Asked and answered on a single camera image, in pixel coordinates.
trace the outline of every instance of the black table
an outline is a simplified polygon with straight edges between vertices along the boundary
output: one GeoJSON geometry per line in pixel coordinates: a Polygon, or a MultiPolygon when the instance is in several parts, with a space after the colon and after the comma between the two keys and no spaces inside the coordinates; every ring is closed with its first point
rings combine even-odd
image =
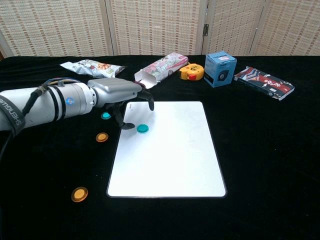
{"type": "MultiPolygon", "coordinates": [[[[91,57],[124,65],[119,78],[159,56],[91,57]]],[[[59,66],[84,57],[10,57],[0,61],[0,90],[35,87],[77,75],[59,66]]],[[[190,56],[204,65],[205,56],[190,56]]],[[[151,89],[156,101],[201,101],[228,194],[223,199],[117,199],[106,189],[120,130],[102,109],[24,129],[1,163],[5,239],[318,239],[320,217],[319,56],[237,57],[291,82],[278,101],[240,83],[211,88],[176,74],[151,89]],[[109,140],[98,143],[97,133],[109,140]],[[71,192],[88,188],[81,203],[71,192]]]]}

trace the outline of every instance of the whiteboard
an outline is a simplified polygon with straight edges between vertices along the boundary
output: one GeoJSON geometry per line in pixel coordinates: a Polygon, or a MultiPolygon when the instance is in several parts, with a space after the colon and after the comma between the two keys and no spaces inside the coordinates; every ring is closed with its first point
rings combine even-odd
{"type": "Polygon", "coordinates": [[[110,197],[224,197],[226,187],[199,101],[129,102],[107,188],[110,197]],[[140,124],[147,133],[137,132],[140,124]]]}

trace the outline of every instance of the book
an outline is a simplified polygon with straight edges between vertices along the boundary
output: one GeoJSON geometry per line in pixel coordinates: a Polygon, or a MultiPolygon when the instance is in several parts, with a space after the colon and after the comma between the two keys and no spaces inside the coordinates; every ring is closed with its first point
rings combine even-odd
{"type": "Polygon", "coordinates": [[[245,70],[234,75],[234,80],[239,80],[255,90],[274,99],[278,99],[279,101],[284,99],[295,89],[290,82],[284,81],[251,66],[247,66],[245,70]]]}

